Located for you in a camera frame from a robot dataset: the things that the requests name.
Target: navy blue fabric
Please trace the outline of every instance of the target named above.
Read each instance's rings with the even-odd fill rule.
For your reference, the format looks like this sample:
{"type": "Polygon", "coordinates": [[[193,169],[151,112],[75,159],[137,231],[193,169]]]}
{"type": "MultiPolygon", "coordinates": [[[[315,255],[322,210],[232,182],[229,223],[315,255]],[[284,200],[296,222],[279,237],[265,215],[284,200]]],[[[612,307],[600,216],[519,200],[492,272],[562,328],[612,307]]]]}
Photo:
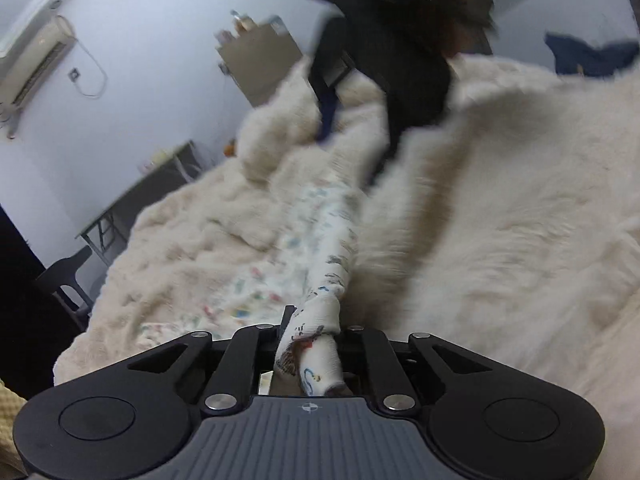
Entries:
{"type": "Polygon", "coordinates": [[[334,130],[335,113],[340,105],[340,99],[338,99],[338,94],[333,87],[328,88],[318,99],[318,105],[320,107],[320,129],[316,135],[316,142],[322,144],[329,139],[329,136],[331,136],[334,130]]]}
{"type": "Polygon", "coordinates": [[[631,40],[593,48],[578,38],[547,34],[545,43],[556,56],[556,73],[559,75],[612,76],[618,70],[633,65],[640,54],[640,44],[631,40]]]}

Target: crosshair logo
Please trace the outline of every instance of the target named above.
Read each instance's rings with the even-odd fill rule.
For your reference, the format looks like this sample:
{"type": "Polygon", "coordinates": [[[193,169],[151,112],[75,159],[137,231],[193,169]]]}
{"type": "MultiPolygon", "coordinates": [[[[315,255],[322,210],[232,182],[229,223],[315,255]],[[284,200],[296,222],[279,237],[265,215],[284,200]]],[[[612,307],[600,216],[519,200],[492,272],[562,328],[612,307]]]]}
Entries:
{"type": "Polygon", "coordinates": [[[311,412],[314,412],[315,410],[317,410],[319,408],[319,406],[317,404],[312,403],[312,402],[307,402],[306,404],[303,404],[302,406],[300,406],[300,408],[305,410],[307,413],[311,413],[311,412]]]}

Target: black curtain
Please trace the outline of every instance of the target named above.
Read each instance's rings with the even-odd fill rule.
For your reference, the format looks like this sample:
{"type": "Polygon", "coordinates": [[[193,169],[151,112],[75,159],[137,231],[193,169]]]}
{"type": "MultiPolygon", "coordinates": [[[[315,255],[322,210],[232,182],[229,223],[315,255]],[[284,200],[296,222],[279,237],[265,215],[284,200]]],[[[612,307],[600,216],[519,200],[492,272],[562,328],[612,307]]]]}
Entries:
{"type": "Polygon", "coordinates": [[[44,270],[0,206],[0,379],[29,399],[53,385],[52,368],[79,330],[33,281],[44,270]]]}

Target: fur blanket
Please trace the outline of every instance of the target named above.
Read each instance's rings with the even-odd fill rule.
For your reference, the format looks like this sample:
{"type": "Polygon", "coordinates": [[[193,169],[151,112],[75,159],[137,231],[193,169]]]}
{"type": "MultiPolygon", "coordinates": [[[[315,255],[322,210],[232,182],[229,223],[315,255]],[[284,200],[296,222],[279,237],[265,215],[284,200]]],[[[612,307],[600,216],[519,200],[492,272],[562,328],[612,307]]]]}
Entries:
{"type": "MultiPolygon", "coordinates": [[[[401,340],[419,328],[576,391],[607,426],[593,478],[640,478],[640,73],[454,68],[450,120],[407,133],[363,204],[341,321],[401,340]]],[[[207,298],[265,257],[301,186],[329,164],[364,182],[385,143],[379,90],[345,83],[322,150],[304,70],[248,116],[238,158],[141,213],[57,383],[210,330],[207,298]]]]}

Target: wall outlet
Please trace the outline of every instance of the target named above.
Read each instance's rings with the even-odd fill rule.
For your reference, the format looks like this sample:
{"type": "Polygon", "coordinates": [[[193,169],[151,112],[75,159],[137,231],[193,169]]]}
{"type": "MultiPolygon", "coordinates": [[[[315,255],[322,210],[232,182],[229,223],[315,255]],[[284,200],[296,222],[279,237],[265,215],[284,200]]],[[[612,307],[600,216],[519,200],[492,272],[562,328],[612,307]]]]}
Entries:
{"type": "Polygon", "coordinates": [[[76,80],[78,80],[78,78],[80,77],[80,71],[77,68],[74,68],[71,72],[69,72],[68,76],[69,79],[71,79],[71,82],[75,83],[76,80]]]}

